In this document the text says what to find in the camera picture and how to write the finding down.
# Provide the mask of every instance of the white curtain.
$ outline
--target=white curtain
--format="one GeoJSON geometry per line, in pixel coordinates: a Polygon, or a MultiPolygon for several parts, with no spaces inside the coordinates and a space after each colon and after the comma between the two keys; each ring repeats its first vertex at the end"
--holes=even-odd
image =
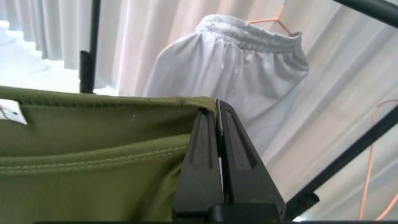
{"type": "MultiPolygon", "coordinates": [[[[30,14],[17,13],[19,17],[12,17],[10,9],[22,11],[21,5],[26,6],[22,2],[40,2],[43,17],[37,21],[42,27],[36,34],[40,26],[31,21],[29,40],[36,41],[47,57],[57,52],[56,58],[76,68],[77,52],[88,46],[90,0],[0,1],[7,6],[0,10],[0,19],[19,21],[15,29],[24,32],[21,21],[36,15],[35,7],[28,5],[30,14]]],[[[159,52],[192,32],[205,15],[228,14],[250,21],[276,16],[283,3],[102,0],[95,85],[107,86],[108,94],[140,96],[159,52]]],[[[310,64],[310,74],[288,118],[261,155],[288,200],[372,126],[371,113],[378,103],[398,98],[398,31],[331,0],[288,0],[281,21],[292,32],[303,32],[302,45],[310,64]]],[[[276,24],[259,26],[283,33],[276,24]]],[[[392,107],[383,108],[379,117],[392,107]]],[[[376,143],[366,219],[376,218],[397,193],[397,134],[394,128],[376,143]]],[[[368,155],[369,151],[363,152],[319,188],[321,202],[303,217],[356,219],[368,155]]],[[[398,219],[398,208],[386,218],[398,219]]]]}

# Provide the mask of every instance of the olive green fabric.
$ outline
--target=olive green fabric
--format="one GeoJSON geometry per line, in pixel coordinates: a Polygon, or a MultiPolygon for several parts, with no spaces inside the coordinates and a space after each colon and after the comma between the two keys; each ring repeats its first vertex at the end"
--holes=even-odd
{"type": "Polygon", "coordinates": [[[124,98],[0,87],[28,122],[0,120],[0,223],[167,221],[199,108],[211,98],[124,98]]]}

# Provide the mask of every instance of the garment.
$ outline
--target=garment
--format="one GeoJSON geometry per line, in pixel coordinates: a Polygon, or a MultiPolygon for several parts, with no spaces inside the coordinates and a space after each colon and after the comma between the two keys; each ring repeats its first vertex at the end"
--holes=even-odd
{"type": "Polygon", "coordinates": [[[167,221],[199,108],[211,98],[123,98],[0,87],[0,223],[167,221]]]}
{"type": "Polygon", "coordinates": [[[308,73],[301,33],[273,34],[238,18],[210,15],[164,49],[144,96],[212,96],[231,104],[261,155],[308,73]]]}

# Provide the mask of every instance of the black metal rod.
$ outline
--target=black metal rod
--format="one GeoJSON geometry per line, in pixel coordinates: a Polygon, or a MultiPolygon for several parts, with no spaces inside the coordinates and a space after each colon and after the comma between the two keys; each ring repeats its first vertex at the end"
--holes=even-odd
{"type": "Polygon", "coordinates": [[[377,141],[383,134],[388,132],[392,127],[398,123],[398,106],[390,111],[385,117],[377,122],[371,129],[369,129],[362,137],[360,137],[354,144],[352,144],[342,155],[334,160],[328,167],[320,172],[311,182],[309,182],[298,194],[290,199],[287,204],[288,210],[296,210],[295,205],[300,197],[305,194],[310,194],[316,191],[326,181],[339,172],[345,165],[351,162],[356,156],[367,149],[372,143],[377,141]]]}
{"type": "Polygon", "coordinates": [[[80,52],[80,93],[93,93],[95,82],[95,63],[100,26],[101,0],[93,0],[91,6],[91,27],[89,52],[80,52]]]}
{"type": "Polygon", "coordinates": [[[334,0],[362,14],[398,28],[398,6],[385,0],[334,0]]]}

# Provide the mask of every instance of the label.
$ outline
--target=label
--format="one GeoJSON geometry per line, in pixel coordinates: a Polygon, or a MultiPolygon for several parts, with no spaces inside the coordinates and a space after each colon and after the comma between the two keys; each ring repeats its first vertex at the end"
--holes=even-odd
{"type": "Polygon", "coordinates": [[[14,100],[0,99],[0,119],[8,119],[27,124],[19,103],[14,100]]]}

